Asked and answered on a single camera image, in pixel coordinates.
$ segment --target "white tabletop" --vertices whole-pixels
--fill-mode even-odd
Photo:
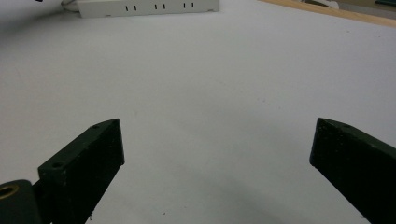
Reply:
[[[0,3],[1,183],[120,118],[126,163],[89,223],[368,223],[308,158],[318,117],[396,146],[396,29],[255,0],[111,19]]]

